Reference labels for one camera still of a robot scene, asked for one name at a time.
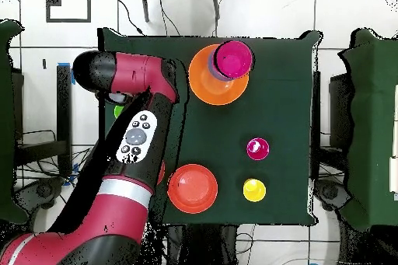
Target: pink cup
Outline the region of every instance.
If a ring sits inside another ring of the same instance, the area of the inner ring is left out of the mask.
[[[224,42],[214,52],[215,70],[229,79],[243,77],[250,70],[252,63],[252,51],[240,41]]]
[[[247,155],[253,160],[265,159],[270,152],[270,146],[263,138],[253,138],[246,146]]]

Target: stacked cups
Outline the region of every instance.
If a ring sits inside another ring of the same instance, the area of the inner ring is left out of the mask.
[[[227,41],[212,51],[208,59],[210,73],[220,81],[233,81],[246,75],[253,63],[249,47],[240,41]]]

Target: yellow cup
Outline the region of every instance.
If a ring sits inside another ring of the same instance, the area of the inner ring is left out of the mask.
[[[266,189],[263,182],[250,178],[243,184],[243,195],[248,201],[257,202],[263,200]]]

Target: white label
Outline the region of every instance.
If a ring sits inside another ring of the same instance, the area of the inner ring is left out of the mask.
[[[136,163],[140,162],[148,153],[149,146],[151,145],[153,135],[157,127],[157,119],[152,112],[143,110],[134,115],[131,119],[126,132],[124,133],[123,140],[120,143],[119,149],[116,153],[116,159],[122,163]],[[126,142],[126,133],[130,130],[141,129],[146,134],[146,140],[140,145],[131,145]]]

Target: metal stand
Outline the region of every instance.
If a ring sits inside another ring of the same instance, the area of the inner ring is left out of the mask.
[[[52,156],[58,156],[59,173],[68,177],[72,173],[72,109],[71,69],[57,66],[57,140],[33,145],[20,145],[16,149],[16,165],[23,166]]]
[[[16,203],[29,215],[29,229],[33,230],[40,207],[49,209],[54,206],[54,201],[61,194],[64,182],[62,177],[43,178],[15,192]]]

